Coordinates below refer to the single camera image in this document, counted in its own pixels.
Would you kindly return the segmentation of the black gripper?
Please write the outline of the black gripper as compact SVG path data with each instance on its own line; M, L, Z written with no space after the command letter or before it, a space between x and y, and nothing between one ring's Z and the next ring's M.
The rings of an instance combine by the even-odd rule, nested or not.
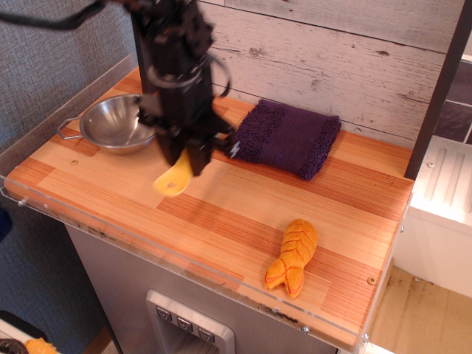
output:
M158 87L156 94L138 100L139 122L154 128L162 153L170 166L186 146L194 176L211 162L213 149L233 157L239 144L231 141L235 129L213 110L210 73L197 75L181 87Z

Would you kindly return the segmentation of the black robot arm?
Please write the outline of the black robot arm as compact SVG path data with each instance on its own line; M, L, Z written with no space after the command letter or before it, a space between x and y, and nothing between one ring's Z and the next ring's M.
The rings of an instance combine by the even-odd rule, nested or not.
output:
M232 156L233 126L213 109L209 54L210 24L196 1L124 1L150 62L142 73L153 90L136 103L139 121L154 128L164 157L175 165L182 153L194 176L210 163L214 150Z

